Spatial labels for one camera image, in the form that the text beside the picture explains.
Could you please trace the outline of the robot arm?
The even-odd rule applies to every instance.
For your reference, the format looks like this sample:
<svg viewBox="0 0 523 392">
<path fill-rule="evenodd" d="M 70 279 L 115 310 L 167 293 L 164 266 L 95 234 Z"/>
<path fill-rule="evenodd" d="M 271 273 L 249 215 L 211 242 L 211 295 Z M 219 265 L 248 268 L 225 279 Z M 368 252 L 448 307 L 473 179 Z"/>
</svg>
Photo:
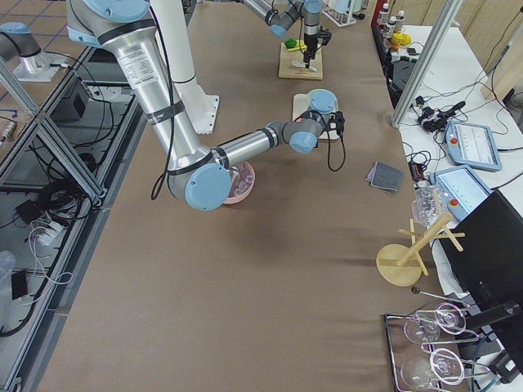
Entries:
<svg viewBox="0 0 523 392">
<path fill-rule="evenodd" d="M 207 147 L 199 133 L 216 113 L 217 98 L 196 81 L 178 1 L 69 1 L 66 10 L 72 41 L 114 55 L 167 155 L 159 183 L 194 209 L 210 211 L 227 200 L 235 165 L 282 144 L 308 154 L 342 119 L 336 96 L 315 90 L 294 121 Z"/>
<path fill-rule="evenodd" d="M 332 33 L 320 25 L 321 1 L 288 1 L 284 11 L 276 10 L 266 1 L 244 0 L 240 3 L 263 19 L 277 38 L 283 38 L 294 23 L 300 20 L 306 46 L 305 50 L 300 50 L 303 57 L 301 67 L 313 69 L 311 62 L 316 52 L 320 47 L 328 45 L 332 37 Z"/>
</svg>

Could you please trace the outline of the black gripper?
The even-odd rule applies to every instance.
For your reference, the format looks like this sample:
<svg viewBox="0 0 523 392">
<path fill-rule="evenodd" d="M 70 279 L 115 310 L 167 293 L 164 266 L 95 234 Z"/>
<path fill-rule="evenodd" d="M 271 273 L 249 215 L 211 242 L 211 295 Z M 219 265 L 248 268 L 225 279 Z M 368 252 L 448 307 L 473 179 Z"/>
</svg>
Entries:
<svg viewBox="0 0 523 392">
<path fill-rule="evenodd" d="M 345 131 L 345 118 L 342 111 L 331 113 L 328 122 L 329 135 L 342 135 Z"/>
<path fill-rule="evenodd" d="M 303 62 L 307 69 L 310 68 L 310 57 L 315 57 L 318 48 L 318 37 L 316 34 L 304 34 L 306 50 L 303 52 Z"/>
</svg>

